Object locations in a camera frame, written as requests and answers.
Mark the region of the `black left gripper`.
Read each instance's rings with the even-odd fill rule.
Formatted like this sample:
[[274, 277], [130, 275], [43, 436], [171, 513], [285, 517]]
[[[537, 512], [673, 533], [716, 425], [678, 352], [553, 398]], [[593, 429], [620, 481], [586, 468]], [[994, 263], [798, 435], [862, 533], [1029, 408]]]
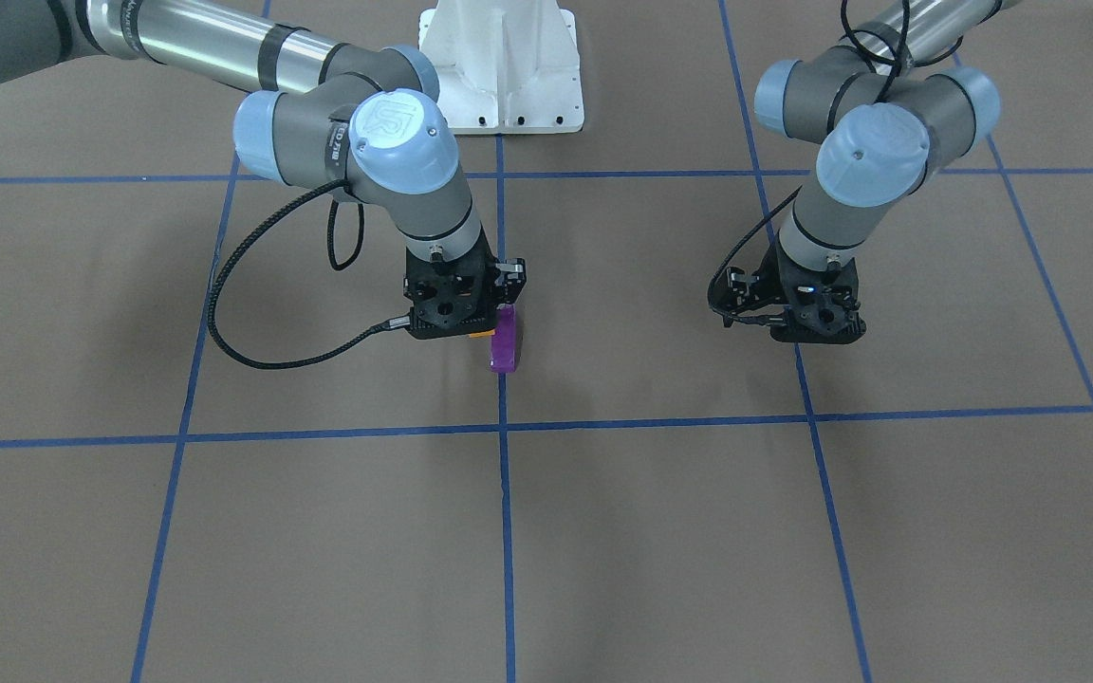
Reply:
[[812, 271], [775, 245], [752, 273], [724, 261], [708, 284], [708, 306], [724, 327], [760, 325], [788, 344], [853, 344], [866, 333], [854, 260]]

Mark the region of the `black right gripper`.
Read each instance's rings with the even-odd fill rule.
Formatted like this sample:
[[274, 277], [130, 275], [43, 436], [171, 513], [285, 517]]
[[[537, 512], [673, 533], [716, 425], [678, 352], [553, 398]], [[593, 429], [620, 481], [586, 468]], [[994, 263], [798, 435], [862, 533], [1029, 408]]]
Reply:
[[407, 250], [403, 295], [411, 307], [406, 329], [416, 339], [494, 329], [498, 307], [515, 304], [527, 283], [526, 261], [498, 260], [483, 237], [453, 261], [422, 260]]

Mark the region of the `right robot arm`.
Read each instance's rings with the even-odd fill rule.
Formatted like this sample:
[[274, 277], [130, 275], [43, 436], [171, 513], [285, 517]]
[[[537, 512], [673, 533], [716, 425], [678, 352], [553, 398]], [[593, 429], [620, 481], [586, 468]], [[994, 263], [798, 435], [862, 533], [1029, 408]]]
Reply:
[[367, 50], [209, 1], [0, 1], [0, 83], [95, 55], [242, 91], [232, 138], [244, 168], [385, 209], [406, 242], [411, 310], [398, 327], [420, 339], [513, 332], [525, 263], [491, 254], [424, 52]]

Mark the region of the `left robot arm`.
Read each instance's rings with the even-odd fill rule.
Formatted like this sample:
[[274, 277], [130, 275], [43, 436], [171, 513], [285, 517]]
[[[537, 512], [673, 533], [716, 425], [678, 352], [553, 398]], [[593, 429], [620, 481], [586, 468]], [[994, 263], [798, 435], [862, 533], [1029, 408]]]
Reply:
[[815, 143], [811, 177], [765, 220], [776, 234], [754, 272], [725, 259], [707, 290], [724, 327], [759, 325], [778, 342], [850, 344], [866, 332], [856, 255], [900, 200], [992, 134], [991, 79], [954, 66], [964, 35], [1010, 1], [898, 1], [851, 25], [814, 60], [771, 64], [754, 92], [764, 128]]

